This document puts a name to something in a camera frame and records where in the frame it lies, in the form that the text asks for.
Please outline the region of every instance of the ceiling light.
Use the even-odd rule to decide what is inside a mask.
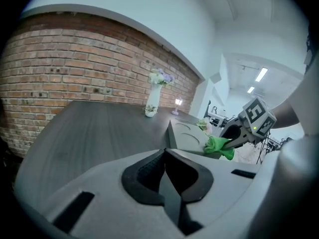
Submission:
[[[254,87],[250,87],[250,89],[247,91],[247,93],[252,93],[254,89],[255,89]]]
[[[265,67],[263,67],[263,69],[261,69],[259,75],[257,76],[257,78],[255,79],[256,82],[260,82],[261,79],[265,76],[265,74],[267,73],[268,69],[266,69]]]

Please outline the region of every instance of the wooden tabletop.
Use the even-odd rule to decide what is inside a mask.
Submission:
[[[170,119],[197,118],[159,108],[153,118],[142,106],[73,101],[45,127],[29,149],[15,184],[15,194],[39,206],[56,190],[101,163],[170,147]]]

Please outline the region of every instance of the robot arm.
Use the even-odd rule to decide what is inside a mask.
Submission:
[[[296,90],[272,111],[277,118],[274,128],[301,123],[306,135],[319,133],[319,54]]]
[[[241,147],[250,142],[261,142],[274,126],[277,119],[267,104],[259,97],[244,105],[237,118],[232,119],[220,134],[220,137],[231,139],[223,149]]]

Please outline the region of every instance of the white pillar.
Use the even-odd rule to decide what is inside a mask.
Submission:
[[[200,83],[194,95],[189,114],[199,119],[204,118],[213,91],[213,82],[207,79]]]

